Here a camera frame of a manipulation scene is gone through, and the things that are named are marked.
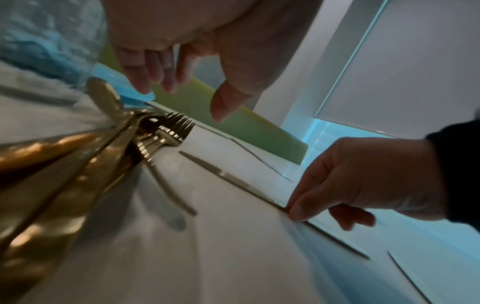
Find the knife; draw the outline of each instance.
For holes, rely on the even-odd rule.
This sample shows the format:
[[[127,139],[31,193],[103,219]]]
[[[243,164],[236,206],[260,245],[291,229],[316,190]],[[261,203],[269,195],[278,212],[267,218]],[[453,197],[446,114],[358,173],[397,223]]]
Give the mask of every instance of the knife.
[[[252,194],[253,196],[269,203],[271,206],[275,207],[276,209],[280,210],[283,213],[288,213],[288,211],[285,208],[283,208],[282,206],[280,206],[280,204],[277,201],[269,198],[263,192],[261,192],[260,190],[258,190],[255,187],[249,185],[248,183],[242,181],[241,179],[236,178],[235,176],[231,175],[230,173],[225,172],[225,171],[221,170],[220,168],[215,167],[214,165],[212,165],[212,164],[210,164],[210,163],[208,163],[208,162],[206,162],[202,159],[199,159],[196,156],[188,154],[184,151],[180,151],[179,153],[181,155],[183,155],[184,157],[188,158],[189,160],[191,160],[192,162],[194,162],[195,164],[199,165],[203,169],[205,169],[205,170],[213,173],[214,175],[218,176],[219,178],[229,182],[233,186],[236,186],[236,187]],[[329,232],[322,227],[316,226],[315,224],[313,224],[311,222],[304,222],[303,224],[309,226],[310,228],[316,230],[317,232],[320,232],[321,234],[323,234],[324,236],[326,236],[326,237],[330,238],[331,240],[335,241],[336,243],[338,243],[342,247],[360,255],[361,257],[363,257],[367,260],[370,260],[370,257],[363,250],[357,248],[356,246],[350,244],[347,241],[344,241],[344,240],[340,239],[338,236],[334,235],[332,232]]]
[[[407,269],[404,263],[401,262],[397,256],[395,256],[391,252],[388,252],[388,254],[392,261],[395,263],[395,265],[398,267],[398,269],[400,269],[403,275],[410,281],[410,283],[429,304],[444,304],[442,299],[440,299],[440,297],[436,295],[435,292],[431,290],[430,287],[422,279],[420,279],[411,270]]]

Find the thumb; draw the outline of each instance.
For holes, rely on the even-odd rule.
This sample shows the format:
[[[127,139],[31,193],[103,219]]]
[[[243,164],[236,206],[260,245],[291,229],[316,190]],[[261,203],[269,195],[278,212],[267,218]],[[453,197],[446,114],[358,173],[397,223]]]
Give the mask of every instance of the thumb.
[[[216,122],[223,122],[243,104],[257,97],[242,93],[225,81],[215,92],[210,105],[211,116]]]
[[[306,221],[345,199],[347,189],[341,187],[342,178],[338,171],[312,190],[303,194],[291,207],[289,216],[294,221]]]

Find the dark sleeve cuff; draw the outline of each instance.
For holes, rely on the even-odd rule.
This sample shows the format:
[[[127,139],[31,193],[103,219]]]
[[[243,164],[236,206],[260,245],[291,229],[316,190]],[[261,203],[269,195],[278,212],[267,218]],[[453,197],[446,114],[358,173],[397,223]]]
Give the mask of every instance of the dark sleeve cuff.
[[[480,120],[449,126],[427,139],[446,182],[447,218],[480,231]]]

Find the blue object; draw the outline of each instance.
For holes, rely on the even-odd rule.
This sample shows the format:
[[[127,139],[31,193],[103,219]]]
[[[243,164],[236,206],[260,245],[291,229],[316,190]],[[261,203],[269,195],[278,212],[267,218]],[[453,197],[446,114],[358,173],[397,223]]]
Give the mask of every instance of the blue object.
[[[145,101],[155,99],[153,92],[149,94],[139,93],[132,87],[125,75],[101,63],[95,64],[91,75],[108,81],[121,96],[121,101],[126,107],[146,107]]]

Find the fingernail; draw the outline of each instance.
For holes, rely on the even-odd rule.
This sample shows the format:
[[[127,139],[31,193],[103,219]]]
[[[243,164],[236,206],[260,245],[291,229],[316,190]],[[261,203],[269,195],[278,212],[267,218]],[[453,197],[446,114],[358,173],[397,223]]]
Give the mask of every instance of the fingernail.
[[[300,222],[305,218],[305,212],[299,205],[293,206],[288,215],[290,219],[295,222]]]

